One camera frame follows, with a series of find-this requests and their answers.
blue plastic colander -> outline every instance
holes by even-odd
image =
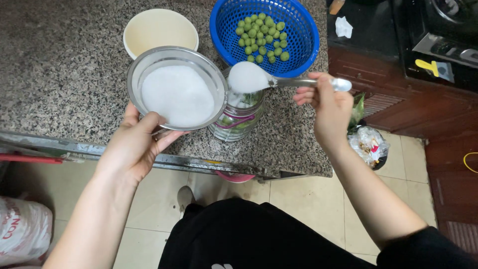
[[[244,47],[238,45],[240,37],[236,35],[238,22],[246,16],[265,13],[275,23],[285,22],[283,31],[287,33],[288,61],[278,57],[270,64],[267,56],[259,64],[269,74],[283,78],[293,78],[304,73],[315,61],[319,51],[319,32],[312,16],[296,0],[218,0],[209,20],[212,43],[222,59],[230,66],[247,61]],[[267,50],[274,50],[272,44],[266,44]]]

glass jar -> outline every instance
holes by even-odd
[[[231,68],[222,75],[228,79]],[[235,94],[229,88],[228,104],[219,119],[207,128],[216,137],[225,142],[236,142],[246,137],[264,114],[265,91]]]

sugar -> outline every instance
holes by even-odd
[[[228,84],[236,93],[253,93],[268,88],[272,76],[251,62],[239,62],[229,72]]]
[[[206,122],[214,111],[214,98],[201,76],[191,67],[160,67],[146,76],[142,99],[167,123],[193,127]]]

stove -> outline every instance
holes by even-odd
[[[478,92],[478,0],[392,3],[405,75]],[[417,66],[416,60],[448,66],[452,79]]]

foot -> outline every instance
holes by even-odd
[[[190,203],[196,203],[196,199],[194,199],[193,191],[188,186],[182,186],[178,191],[178,204],[179,204],[179,211],[184,212],[186,206]]]

